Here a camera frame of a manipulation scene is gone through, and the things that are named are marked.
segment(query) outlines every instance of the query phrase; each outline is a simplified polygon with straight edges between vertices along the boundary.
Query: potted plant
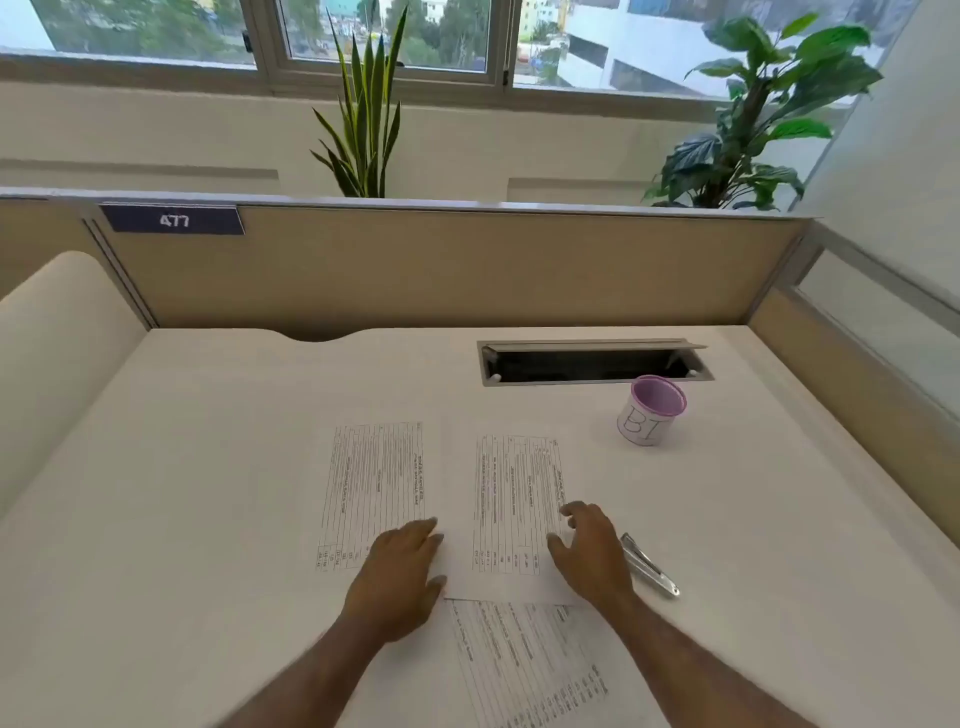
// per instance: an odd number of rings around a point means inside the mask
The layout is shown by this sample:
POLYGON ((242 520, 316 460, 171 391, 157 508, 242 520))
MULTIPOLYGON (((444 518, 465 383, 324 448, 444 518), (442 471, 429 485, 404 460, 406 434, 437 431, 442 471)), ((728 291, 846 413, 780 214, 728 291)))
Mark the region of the potted plant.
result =
POLYGON ((811 12, 797 18, 776 39, 751 17, 704 26, 711 43, 746 53, 746 62, 727 58, 690 71, 728 79, 731 103, 717 110, 715 133, 696 134, 677 145, 644 199, 666 198, 654 203, 666 207, 771 210, 781 184, 804 195, 795 169, 754 159, 772 141, 832 137, 828 124, 808 115, 845 96, 867 93, 883 78, 854 54, 871 43, 870 32, 858 25, 827 28, 798 45, 781 45, 817 17, 811 12))
MULTIPOLYGON (((334 28, 329 12, 326 17, 330 21, 330 28, 334 28)), ((333 138, 335 151, 321 139, 326 155, 313 150, 310 150, 310 154, 333 173, 346 197, 386 197, 387 162, 400 133, 400 102, 396 103, 396 110, 391 117, 390 96, 406 21, 407 11, 404 9, 396 24, 389 58, 385 58, 383 34, 380 34, 376 55, 368 38, 361 62, 356 36, 352 36, 349 68, 344 61, 337 32, 333 31, 344 83, 344 96, 337 98, 343 116, 343 138, 319 111, 313 109, 317 119, 333 138)))

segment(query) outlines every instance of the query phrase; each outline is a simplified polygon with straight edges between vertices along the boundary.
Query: person's left hand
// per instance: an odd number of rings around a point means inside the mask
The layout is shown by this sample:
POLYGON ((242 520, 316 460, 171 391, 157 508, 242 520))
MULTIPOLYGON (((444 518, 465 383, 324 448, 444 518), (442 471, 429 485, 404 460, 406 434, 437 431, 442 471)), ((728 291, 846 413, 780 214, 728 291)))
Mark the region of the person's left hand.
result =
POLYGON ((376 537, 370 555, 350 584, 342 616, 365 622, 383 643, 396 642, 422 626, 445 576, 426 580, 444 534, 432 536, 437 519, 410 521, 376 537))

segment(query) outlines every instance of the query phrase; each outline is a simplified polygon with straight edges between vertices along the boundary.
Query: cup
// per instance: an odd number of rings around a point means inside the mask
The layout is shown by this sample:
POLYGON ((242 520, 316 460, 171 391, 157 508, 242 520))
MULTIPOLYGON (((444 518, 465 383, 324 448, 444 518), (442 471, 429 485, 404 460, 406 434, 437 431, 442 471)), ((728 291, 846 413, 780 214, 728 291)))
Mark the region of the cup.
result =
POLYGON ((657 375, 638 376, 630 384, 630 396, 616 428, 634 445, 659 445, 677 415, 686 409, 683 390, 657 375))

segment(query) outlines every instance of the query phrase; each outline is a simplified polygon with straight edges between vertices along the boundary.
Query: person's left arm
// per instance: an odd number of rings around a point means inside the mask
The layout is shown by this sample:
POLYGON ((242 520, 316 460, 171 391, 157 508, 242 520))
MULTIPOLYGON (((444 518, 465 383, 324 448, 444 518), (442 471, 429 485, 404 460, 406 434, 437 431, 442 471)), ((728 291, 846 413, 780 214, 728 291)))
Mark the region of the person's left arm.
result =
POLYGON ((436 519, 381 533, 344 609, 317 642, 219 728, 330 728, 380 648, 423 625, 446 583, 427 581, 444 534, 436 519))

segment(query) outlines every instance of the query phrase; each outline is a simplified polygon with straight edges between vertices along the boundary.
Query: metal tool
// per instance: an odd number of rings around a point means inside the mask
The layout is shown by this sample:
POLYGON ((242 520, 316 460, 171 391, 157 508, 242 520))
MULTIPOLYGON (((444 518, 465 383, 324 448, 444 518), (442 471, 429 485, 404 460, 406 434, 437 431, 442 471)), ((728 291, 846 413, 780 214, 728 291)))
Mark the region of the metal tool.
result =
POLYGON ((677 585, 673 583, 673 580, 663 573, 660 568, 640 550, 640 547, 629 533, 624 533, 620 537, 620 545, 623 546, 623 554, 627 557, 627 564, 632 570, 652 581, 671 597, 680 596, 680 590, 677 588, 677 585))

